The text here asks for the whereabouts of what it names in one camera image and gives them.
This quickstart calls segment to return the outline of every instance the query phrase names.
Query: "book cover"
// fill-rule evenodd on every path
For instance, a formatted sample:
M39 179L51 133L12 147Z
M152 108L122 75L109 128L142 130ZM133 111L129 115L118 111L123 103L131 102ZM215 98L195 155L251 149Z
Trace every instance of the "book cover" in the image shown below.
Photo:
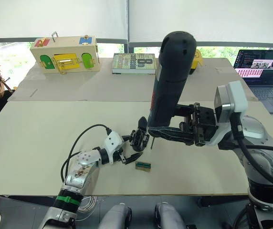
M113 56L113 73L155 74L156 68L154 54L115 53Z

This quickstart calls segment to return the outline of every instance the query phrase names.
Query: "tabletop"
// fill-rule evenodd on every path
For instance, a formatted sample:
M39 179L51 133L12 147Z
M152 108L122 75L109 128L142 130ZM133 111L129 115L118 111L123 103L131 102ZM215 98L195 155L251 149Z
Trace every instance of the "tabletop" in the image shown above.
M9 101L151 101L155 75L112 74L113 58L101 58L99 72L43 74L35 64ZM218 85L240 80L249 101L257 101L226 58L203 58L189 75L180 101L211 101Z
M201 102L213 107L213 101ZM77 136L101 123L121 135L137 128L148 116L150 102L8 102L0 113L0 195L56 196L61 187L60 168ZM273 118L260 102L249 102L246 113L260 120L273 136ZM182 117L170 126L178 127ZM102 146L105 130L94 128L77 143L74 152ZM150 172L135 164L116 162L99 170L93 195L228 195L246 194L248 181L232 151L216 146L186 146L152 137L140 161L152 165ZM128 156L134 151L125 143Z

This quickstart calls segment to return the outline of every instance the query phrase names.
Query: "metal handle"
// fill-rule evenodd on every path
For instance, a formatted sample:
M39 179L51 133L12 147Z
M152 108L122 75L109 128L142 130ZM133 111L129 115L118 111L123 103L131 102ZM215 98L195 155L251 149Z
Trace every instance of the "metal handle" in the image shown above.
M55 38L54 38L54 35L56 34L56 36L58 37L58 33L55 31L52 33L52 40L55 42Z

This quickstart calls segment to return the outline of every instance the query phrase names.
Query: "gray floor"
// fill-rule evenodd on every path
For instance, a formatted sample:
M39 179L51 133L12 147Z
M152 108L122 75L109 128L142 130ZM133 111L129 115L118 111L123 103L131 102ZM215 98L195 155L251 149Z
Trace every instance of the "gray floor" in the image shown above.
M198 229L219 229L222 222L232 224L237 214L248 203L239 201L209 208L199 208L198 197L187 196L120 196L100 197L93 214L77 222L78 229L95 229L104 214L115 204L126 203L132 209L131 229L155 229L154 207L158 202L168 202L182 216L186 224L196 224ZM0 198L0 229L37 229L47 207ZM79 214L78 219L87 217Z

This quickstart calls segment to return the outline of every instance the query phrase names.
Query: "black cable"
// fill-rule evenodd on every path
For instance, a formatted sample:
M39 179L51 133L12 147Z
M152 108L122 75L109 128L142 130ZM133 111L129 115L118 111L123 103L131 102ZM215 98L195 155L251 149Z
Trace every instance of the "black cable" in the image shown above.
M272 150L273 151L273 146L253 146L253 145L246 145L247 149L264 149L264 150Z
M81 137L85 132L87 132L88 130L90 130L90 129L96 127L96 126L102 126L102 127L104 127L104 128L106 129L106 131L107 131L107 134L109 134L109 133L112 131L109 127L107 127L107 126L104 125L104 124L95 124L95 125L90 126L89 128L86 128L84 131L82 131L82 133L76 138L76 140L75 140L75 142L74 142L74 144L73 144L73 146L72 146L72 148L71 148L71 151L70 151L70 153L69 153L69 156L68 156L68 159L67 159L67 163L66 163L66 167L65 167L65 177L68 175L70 158L71 158L71 155L72 155L72 152L73 152L73 150L74 150L74 147L75 147L76 143L78 142L78 140L80 139L80 137Z
M247 160L250 162L250 164L269 182L273 183L273 176L271 176L269 173L267 173L257 162L256 160L252 157L250 152L248 151L245 143L243 142L242 139L238 138L236 139L238 145L241 148L242 153L245 155Z
M243 208L243 210L240 211L240 213L238 214L238 216L236 217L234 223L233 223L233 229L237 229L238 225L240 223L240 221L242 220L242 218L244 217L244 215L247 213L247 209L246 207Z
M77 153L74 153L74 154L72 154L71 155L71 157L70 157L70 159L73 157L73 156L75 156L75 155L77 155L77 154L79 154L81 151L79 151L79 152L77 152ZM65 164L68 162L68 159L66 159L65 160L65 162L64 162L64 164L61 166L61 170L60 170L60 176L61 176L61 180L62 180L62 182L64 182L64 177L63 177L63 169L64 169L64 166L65 166Z

